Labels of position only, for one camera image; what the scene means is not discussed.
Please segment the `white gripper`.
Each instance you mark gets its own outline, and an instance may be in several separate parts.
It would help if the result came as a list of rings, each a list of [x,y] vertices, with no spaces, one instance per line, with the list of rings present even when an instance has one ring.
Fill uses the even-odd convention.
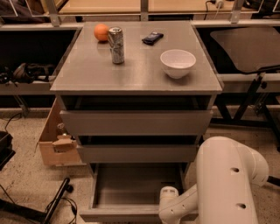
[[[197,186],[193,185],[183,194],[172,186],[160,191],[158,216],[163,224],[179,224],[181,219],[198,209]]]

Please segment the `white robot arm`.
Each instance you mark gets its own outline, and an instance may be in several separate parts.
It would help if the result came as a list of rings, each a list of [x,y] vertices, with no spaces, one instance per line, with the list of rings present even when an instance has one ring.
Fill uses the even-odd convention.
[[[197,183],[183,194],[171,186],[160,191],[163,224],[179,224],[196,210],[199,224],[259,224],[251,186],[263,186],[269,166],[256,150],[224,136],[208,138],[196,157]]]

